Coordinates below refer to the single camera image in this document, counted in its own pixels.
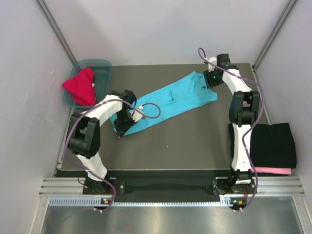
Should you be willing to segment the cyan t shirt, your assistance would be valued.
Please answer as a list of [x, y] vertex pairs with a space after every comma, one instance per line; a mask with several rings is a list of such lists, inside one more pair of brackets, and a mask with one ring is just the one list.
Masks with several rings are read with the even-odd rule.
[[[139, 120], [124, 136], [217, 100], [217, 93], [208, 88], [204, 75], [193, 71], [172, 84], [136, 99], [136, 104], [129, 104], [131, 114], [134, 110], [139, 112], [138, 107], [142, 105], [145, 118]], [[116, 114], [110, 118], [112, 124], [116, 118]]]

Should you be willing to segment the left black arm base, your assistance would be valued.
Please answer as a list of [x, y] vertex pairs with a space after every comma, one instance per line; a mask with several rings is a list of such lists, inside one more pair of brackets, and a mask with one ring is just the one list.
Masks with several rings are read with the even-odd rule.
[[114, 195], [115, 192], [117, 195], [122, 195], [125, 193], [126, 179], [116, 176], [111, 172], [108, 172], [105, 180], [113, 185], [115, 192], [109, 184], [103, 181], [92, 180], [86, 173], [85, 175], [80, 175], [77, 180], [78, 183], [83, 186], [82, 193], [84, 195]]

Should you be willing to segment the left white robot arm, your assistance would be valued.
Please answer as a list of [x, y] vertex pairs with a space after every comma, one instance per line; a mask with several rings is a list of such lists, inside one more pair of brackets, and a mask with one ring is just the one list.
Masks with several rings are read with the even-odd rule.
[[110, 180], [105, 178], [108, 171], [98, 152], [101, 144], [100, 127], [116, 114], [113, 126], [117, 135], [123, 137], [137, 123], [130, 113], [129, 106], [135, 103], [136, 99], [135, 94], [129, 90], [122, 93], [111, 91], [94, 108], [71, 115], [68, 148], [86, 168], [88, 178], [94, 180], [93, 186], [99, 193], [108, 192], [111, 186]]

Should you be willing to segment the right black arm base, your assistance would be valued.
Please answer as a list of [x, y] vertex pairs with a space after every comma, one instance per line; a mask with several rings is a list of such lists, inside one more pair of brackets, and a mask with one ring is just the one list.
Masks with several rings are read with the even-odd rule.
[[249, 184], [235, 184], [228, 177], [215, 177], [212, 179], [213, 192], [216, 195], [251, 195], [255, 190], [255, 181]]

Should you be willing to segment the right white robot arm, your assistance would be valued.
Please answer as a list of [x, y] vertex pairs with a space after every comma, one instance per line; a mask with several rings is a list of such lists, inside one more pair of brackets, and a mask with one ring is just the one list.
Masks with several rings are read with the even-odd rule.
[[227, 185], [231, 192], [239, 193], [252, 182], [250, 140], [252, 125], [258, 119], [260, 93], [247, 85], [238, 67], [231, 64], [228, 54], [210, 58], [203, 55], [201, 58], [208, 65], [208, 70], [204, 72], [207, 86], [213, 88], [226, 84], [232, 94], [229, 121], [234, 133], [234, 149]]

